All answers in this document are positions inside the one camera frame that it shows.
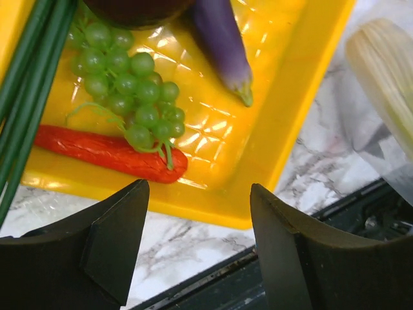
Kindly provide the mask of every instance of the clear plastic wrap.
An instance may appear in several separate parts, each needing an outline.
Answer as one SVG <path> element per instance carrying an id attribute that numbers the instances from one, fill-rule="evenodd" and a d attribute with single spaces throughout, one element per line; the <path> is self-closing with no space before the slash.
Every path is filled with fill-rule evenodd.
<path id="1" fill-rule="evenodd" d="M 413 205 L 413 143 L 410 140 L 413 130 L 409 129 L 409 120 L 413 118 L 413 97 L 410 97 L 413 83 L 407 83 L 413 78 L 410 69 L 413 68 L 412 16 L 412 1 L 382 0 L 359 19 L 357 26 L 350 26 L 342 47 L 343 79 L 337 91 L 341 98 L 339 113 L 343 129 L 352 148 Z M 365 50 L 377 52 L 374 54 L 377 62 L 368 59 L 370 56 L 366 54 L 361 56 L 360 50 L 365 46 L 358 45 L 361 38 L 356 37 L 370 26 L 378 26 L 380 31 L 366 32 L 369 36 L 364 39 L 370 46 Z M 397 31 L 381 32 L 391 27 Z"/>

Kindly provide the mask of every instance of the green onion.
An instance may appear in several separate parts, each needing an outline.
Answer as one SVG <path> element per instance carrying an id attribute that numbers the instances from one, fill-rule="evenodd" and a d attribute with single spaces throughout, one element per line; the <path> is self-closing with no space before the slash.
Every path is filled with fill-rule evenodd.
<path id="1" fill-rule="evenodd" d="M 0 123 L 15 99 L 19 82 L 27 70 L 32 51 L 40 39 L 53 1 L 37 0 L 28 18 L 19 43 L 0 88 Z"/>
<path id="2" fill-rule="evenodd" d="M 0 154 L 3 159 L 0 167 L 0 188 L 2 189 L 12 169 L 15 157 L 18 156 L 6 192 L 0 203 L 0 226 L 6 218 L 8 208 L 19 186 L 76 6 L 77 1 L 73 0 L 55 2 L 38 54 L 33 59 L 35 68 L 28 78 L 23 104 L 13 122 L 14 130 L 10 139 L 8 139 L 8 149 L 4 155 Z"/>

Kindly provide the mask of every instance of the plastic bag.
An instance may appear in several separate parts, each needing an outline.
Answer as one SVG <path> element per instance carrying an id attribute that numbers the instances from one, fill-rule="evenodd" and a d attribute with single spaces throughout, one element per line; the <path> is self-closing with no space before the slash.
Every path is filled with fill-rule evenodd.
<path id="1" fill-rule="evenodd" d="M 347 54 L 345 55 L 342 51 L 341 60 L 344 73 L 341 83 L 337 86 L 337 91 L 341 98 L 339 102 L 340 118 L 352 148 L 370 163 L 406 201 L 413 205 L 413 144 L 407 139 L 408 135 L 400 134 L 400 126 L 394 121 L 393 110 L 388 108 L 388 105 L 382 105 L 378 100 L 380 94 L 376 94 L 383 91 L 385 94 L 406 99 L 404 97 L 406 93 L 400 95 L 399 89 L 394 88 L 391 83 L 384 84 L 382 89 L 371 87 L 371 83 L 363 80 L 369 74 L 371 79 L 376 79 L 378 72 L 384 72 L 380 69 L 382 67 L 387 69 L 388 66 L 393 65 L 392 63 L 382 61 L 379 66 L 371 68 L 371 63 L 364 62 L 366 58 L 355 61 L 354 53 L 351 54 L 348 51 L 349 45 L 354 44 L 354 37 L 360 34 L 363 27 L 369 25 L 394 25 L 411 37 L 411 42 L 410 39 L 407 41 L 399 40 L 394 45 L 382 45 L 381 47 L 384 47 L 387 52 L 391 53 L 397 48 L 399 50 L 408 48 L 410 43 L 413 45 L 412 16 L 412 1 L 382 0 L 359 19 L 357 26 L 350 27 L 345 34 L 346 46 L 342 48 L 343 50 L 347 48 Z M 376 34 L 377 36 L 381 35 L 380 32 L 373 32 L 374 36 Z M 411 62 L 413 63 L 413 48 L 410 47 L 409 52 L 412 54 Z M 363 65 L 369 69 L 369 72 L 364 75 L 360 73 L 362 70 L 358 67 Z"/>

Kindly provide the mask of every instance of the purple eggplant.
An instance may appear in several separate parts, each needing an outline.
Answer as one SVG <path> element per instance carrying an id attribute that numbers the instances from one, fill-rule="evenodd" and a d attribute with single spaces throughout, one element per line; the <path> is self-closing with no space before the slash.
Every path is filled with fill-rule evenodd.
<path id="1" fill-rule="evenodd" d="M 190 15 L 222 82 L 251 107 L 252 71 L 230 0 L 196 0 Z"/>

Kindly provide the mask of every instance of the bunch of green grapes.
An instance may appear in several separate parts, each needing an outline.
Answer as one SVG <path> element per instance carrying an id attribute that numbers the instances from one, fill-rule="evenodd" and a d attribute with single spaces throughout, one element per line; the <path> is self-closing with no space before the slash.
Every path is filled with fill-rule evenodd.
<path id="1" fill-rule="evenodd" d="M 122 118 L 126 140 L 137 151 L 157 151 L 184 134 L 185 113 L 175 106 L 178 86 L 154 71 L 149 53 L 128 55 L 134 36 L 98 20 L 82 6 L 68 34 L 78 51 L 72 72 L 81 77 L 94 103 Z"/>

